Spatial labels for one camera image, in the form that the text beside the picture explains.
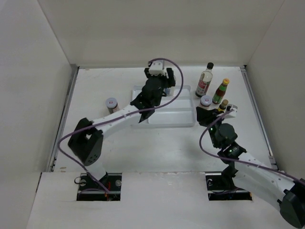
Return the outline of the tall dark soy sauce bottle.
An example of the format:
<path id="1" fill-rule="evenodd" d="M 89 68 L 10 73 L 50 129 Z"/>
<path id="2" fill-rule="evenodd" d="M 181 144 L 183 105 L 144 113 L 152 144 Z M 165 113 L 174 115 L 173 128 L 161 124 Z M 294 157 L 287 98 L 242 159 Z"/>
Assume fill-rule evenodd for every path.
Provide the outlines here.
<path id="1" fill-rule="evenodd" d="M 208 88 L 210 86 L 210 83 L 213 78 L 212 69 L 214 67 L 214 64 L 212 62 L 209 62 L 207 64 L 206 70 L 201 73 L 195 95 L 197 97 L 202 97 L 206 95 Z"/>

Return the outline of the pink label spice jar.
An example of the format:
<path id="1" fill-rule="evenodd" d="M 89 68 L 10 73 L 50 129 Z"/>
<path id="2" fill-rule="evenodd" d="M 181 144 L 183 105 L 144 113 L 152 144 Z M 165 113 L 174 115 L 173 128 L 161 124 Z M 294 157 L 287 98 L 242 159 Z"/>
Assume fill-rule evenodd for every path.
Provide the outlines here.
<path id="1" fill-rule="evenodd" d="M 173 96 L 174 91 L 175 91 L 174 87 L 170 87 L 170 88 L 165 88 L 164 89 L 164 92 L 165 92 L 166 96 Z"/>

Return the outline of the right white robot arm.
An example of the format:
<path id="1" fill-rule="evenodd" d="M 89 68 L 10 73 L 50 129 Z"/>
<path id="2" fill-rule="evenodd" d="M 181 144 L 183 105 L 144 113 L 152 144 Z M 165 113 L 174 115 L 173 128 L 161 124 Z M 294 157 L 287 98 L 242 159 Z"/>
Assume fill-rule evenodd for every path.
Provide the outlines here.
<path id="1" fill-rule="evenodd" d="M 305 227 L 305 181 L 285 172 L 267 167 L 240 146 L 234 127 L 224 123 L 237 116 L 237 106 L 229 105 L 224 111 L 196 108 L 197 122 L 209 133 L 217 154 L 209 156 L 227 165 L 222 171 L 221 183 L 225 188 L 234 186 L 258 196 L 279 211 L 282 218 L 297 229 Z"/>

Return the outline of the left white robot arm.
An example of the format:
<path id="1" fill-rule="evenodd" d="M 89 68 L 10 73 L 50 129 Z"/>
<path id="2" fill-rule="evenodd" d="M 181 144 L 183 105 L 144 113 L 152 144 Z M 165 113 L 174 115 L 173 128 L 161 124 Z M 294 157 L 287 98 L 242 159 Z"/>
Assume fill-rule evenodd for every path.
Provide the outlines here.
<path id="1" fill-rule="evenodd" d="M 90 183 L 96 190 L 102 190 L 107 185 L 107 172 L 99 162 L 104 139 L 145 121 L 156 108 L 166 106 L 161 105 L 162 98 L 166 96 L 164 90 L 176 85 L 172 68 L 152 70 L 149 67 L 144 69 L 144 73 L 147 81 L 128 106 L 98 120 L 83 118 L 70 135 L 68 147 L 92 176 Z"/>

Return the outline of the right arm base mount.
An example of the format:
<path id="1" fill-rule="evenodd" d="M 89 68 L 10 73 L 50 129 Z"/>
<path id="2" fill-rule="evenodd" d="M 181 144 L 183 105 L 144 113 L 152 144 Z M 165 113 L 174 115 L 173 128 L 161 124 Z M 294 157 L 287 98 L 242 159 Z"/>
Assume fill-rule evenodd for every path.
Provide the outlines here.
<path id="1" fill-rule="evenodd" d="M 235 169 L 227 167 L 221 172 L 205 173 L 210 201 L 253 200 L 250 192 L 235 186 L 233 182 L 235 172 Z"/>

